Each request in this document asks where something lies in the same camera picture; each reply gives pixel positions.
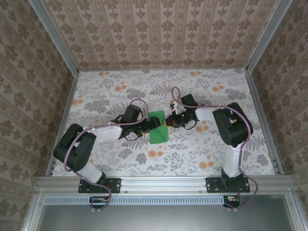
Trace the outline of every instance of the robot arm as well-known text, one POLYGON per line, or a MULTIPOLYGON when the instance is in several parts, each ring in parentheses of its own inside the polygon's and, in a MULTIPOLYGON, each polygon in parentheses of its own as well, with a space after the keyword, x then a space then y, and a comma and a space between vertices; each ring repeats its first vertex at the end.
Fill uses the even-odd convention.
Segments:
MULTIPOLYGON (((142 116, 141 109, 131 104, 123 115, 112 120, 113 123, 86 131, 68 154, 66 165, 88 181, 104 185, 106 175, 89 161, 94 144, 126 138, 131 132, 135 133, 139 138, 143 133, 160 126, 160 120, 155 116, 151 117, 150 120, 144 119, 140 123, 136 123, 140 115, 142 116)), ((64 163, 69 147, 83 129, 78 124, 72 124, 55 147, 53 151, 54 157, 64 163)))
MULTIPOLYGON (((253 127, 251 123, 238 103, 231 103, 227 106, 227 108, 198 108, 198 104, 195 102, 191 94, 183 96, 181 101, 186 111, 173 110, 172 115, 166 119, 166 125, 173 128, 185 128, 185 125, 192 120, 195 121, 195 125, 197 121, 203 120, 211 120, 216 122, 222 140, 228 145, 226 151, 226 161, 222 169, 221 182, 225 189, 229 190, 232 188, 232 185, 237 185, 238 179, 242 180, 243 178, 243 175, 239 169, 239 160, 241 158, 240 149, 242 143, 248 137, 248 128, 246 123, 238 114, 233 113, 232 109, 243 116, 245 121, 248 123, 252 134, 253 127), (185 105, 194 106, 195 108, 185 107, 185 105)), ((171 108, 173 109, 177 106, 177 104, 172 104, 171 108)))

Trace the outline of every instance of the glass panel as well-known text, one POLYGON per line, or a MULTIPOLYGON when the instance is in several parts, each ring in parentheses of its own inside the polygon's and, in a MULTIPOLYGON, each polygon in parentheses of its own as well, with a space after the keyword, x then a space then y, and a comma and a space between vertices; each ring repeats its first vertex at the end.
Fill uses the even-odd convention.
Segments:
POLYGON ((221 205, 44 206, 39 231, 294 231, 283 195, 260 195, 236 212, 221 205))

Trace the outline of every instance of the green block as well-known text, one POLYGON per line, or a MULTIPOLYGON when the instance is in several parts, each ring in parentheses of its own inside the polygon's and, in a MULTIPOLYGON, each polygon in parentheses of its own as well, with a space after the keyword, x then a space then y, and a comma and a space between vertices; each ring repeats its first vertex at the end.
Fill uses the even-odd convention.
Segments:
POLYGON ((164 143, 169 140, 168 128, 165 126, 165 112, 164 111, 156 111, 149 112, 148 118, 156 116, 159 118, 161 126, 150 131, 150 144, 155 143, 164 143))

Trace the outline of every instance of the robotic arm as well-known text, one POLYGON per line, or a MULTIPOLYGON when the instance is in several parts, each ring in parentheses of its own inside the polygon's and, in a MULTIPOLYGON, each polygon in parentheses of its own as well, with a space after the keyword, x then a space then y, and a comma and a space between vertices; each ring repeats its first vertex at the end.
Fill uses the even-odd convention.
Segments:
POLYGON ((190 121, 195 121, 196 125, 197 121, 215 120, 222 140, 228 145, 226 161, 221 171, 222 177, 220 180, 208 179, 210 182, 208 184, 210 187, 207 188, 208 192, 237 192, 239 186, 242 187, 243 192, 250 191, 249 186, 246 185, 248 180, 244 178, 239 169, 239 163, 241 146, 248 137, 248 128, 245 122, 248 123, 251 134, 253 127, 239 104, 231 103, 225 108, 217 106, 218 109, 217 107, 198 108, 198 104, 191 94, 183 96, 181 101, 181 105, 176 102, 170 105, 172 114, 166 119, 167 126, 185 128, 185 125, 190 121))
POLYGON ((98 144, 121 138, 127 139, 131 132, 135 133, 139 138, 143 133, 160 126, 160 120, 155 116, 151 117, 150 120, 139 120, 140 123, 137 123, 140 116, 142 117, 141 108, 130 104, 123 115, 119 115, 112 120, 113 123, 98 126, 84 132, 68 154, 73 140, 83 131, 83 127, 80 125, 72 124, 55 147, 53 156, 64 163, 65 156, 68 154, 66 165, 72 171, 91 183, 105 185, 106 175, 89 161, 94 143, 98 144))
MULTIPOLYGON (((250 192, 248 176, 241 171, 240 162, 243 146, 247 142, 249 134, 253 133, 253 127, 240 106, 237 103, 231 103, 227 106, 201 107, 198 106, 191 94, 182 97, 182 103, 175 101, 170 105, 172 114, 166 119, 168 127, 186 129, 185 126, 190 121, 194 121, 196 125, 198 121, 212 119, 217 124, 222 140, 228 145, 221 178, 206 178, 207 192, 237 193, 239 189, 242 192, 250 192)), ((136 139, 138 139, 144 133, 161 125, 157 117, 153 116, 149 120, 145 117, 140 119, 140 117, 142 117, 141 108, 130 104, 125 113, 112 120, 112 123, 86 130, 78 124, 72 124, 56 145, 53 155, 64 163, 64 167, 68 166, 77 175, 85 178, 89 184, 100 185, 104 188, 107 186, 113 193, 119 193, 117 188, 119 186, 110 187, 114 180, 107 179, 106 175, 89 161, 90 153, 94 143, 122 138, 129 140, 127 136, 132 132, 137 135, 136 139)), ((87 188, 85 193, 102 193, 102 188, 99 190, 98 188, 92 188, 91 192, 87 188)))

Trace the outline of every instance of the aluminum frame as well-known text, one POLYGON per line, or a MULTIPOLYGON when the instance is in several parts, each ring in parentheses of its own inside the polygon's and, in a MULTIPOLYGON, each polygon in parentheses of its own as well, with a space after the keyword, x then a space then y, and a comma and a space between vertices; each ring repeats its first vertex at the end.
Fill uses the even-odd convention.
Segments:
MULTIPOLYGON (((61 122, 60 122, 60 125, 59 125, 59 130, 58 130, 56 139, 54 141, 54 145, 53 145, 52 150, 54 150, 54 148, 56 147, 60 138, 64 135, 65 126, 66 126, 67 119, 68 119, 68 116, 69 116, 69 111, 71 110, 73 98, 74 98, 75 91, 76 91, 76 88, 77 88, 78 79, 79 79, 78 75, 73 78, 72 86, 71 86, 71 89, 70 89, 68 97, 67 97, 67 101, 66 101, 66 105, 65 105, 65 108, 64 108, 64 111, 63 111, 62 119, 61 119, 61 122)), ((55 164, 55 160, 56 159, 51 154, 45 176, 50 176, 53 165, 55 164)))
POLYGON ((76 77, 78 74, 78 64, 74 60, 69 47, 62 40, 61 33, 58 31, 58 29, 54 25, 52 19, 50 18, 48 14, 48 11, 44 7, 44 4, 40 0, 29 0, 29 2, 32 5, 35 12, 37 13, 40 21, 43 23, 44 28, 48 32, 54 45, 56 46, 57 50, 61 54, 68 69, 71 71, 72 75, 76 77))
POLYGON ((265 51, 267 45, 269 44, 271 38, 273 37, 277 27, 282 21, 285 13, 289 9, 291 3, 292 0, 282 0, 278 2, 273 15, 271 16, 267 26, 265 27, 265 30, 263 31, 260 40, 258 41, 258 44, 256 45, 256 48, 254 49, 252 55, 250 56, 250 59, 247 63, 248 71, 252 72, 256 67, 259 59, 261 58, 263 52, 265 51))
MULTIPOLYGON (((157 196, 157 195, 234 195, 234 193, 207 193, 205 179, 210 176, 200 177, 121 177, 121 192, 117 196, 157 196)), ((258 195, 284 195, 296 231, 307 231, 307 221, 301 204, 299 203, 296 188, 291 176, 272 175, 254 176, 259 190, 258 195)), ((37 181, 34 197, 29 213, 25 220, 23 231, 35 231, 44 207, 46 196, 69 195, 78 197, 79 177, 40 177, 37 181)), ((256 189, 255 184, 249 181, 251 192, 243 193, 252 195, 256 189)), ((106 196, 107 194, 95 193, 93 196, 106 196)))
POLYGON ((264 112, 263 107, 262 107, 262 103, 261 103, 261 100, 260 100, 260 97, 259 97, 259 94, 258 94, 258 91, 257 91, 257 87, 256 87, 256 84, 255 84, 253 75, 252 75, 251 71, 246 71, 245 76, 246 76, 248 87, 249 87, 249 90, 250 90, 250 93, 251 93, 251 98, 252 98, 254 105, 255 105, 255 108, 256 108, 256 113, 257 113, 257 116, 259 118, 259 122, 260 122, 260 126, 261 126, 261 129, 262 129, 263 135, 264 135, 264 140, 265 140, 266 146, 268 148, 268 151, 269 151, 271 158, 273 159, 273 161, 272 161, 273 167, 274 168, 276 167, 277 170, 278 170, 278 173, 283 175, 284 171, 283 171, 283 168, 282 168, 282 164, 281 164, 280 158, 279 158, 278 153, 277 153, 277 149, 276 149, 276 146, 275 146, 275 143, 274 143, 274 139, 273 139, 271 132, 270 132, 270 127, 269 127, 268 121, 267 121, 266 116, 265 116, 265 112, 264 112))

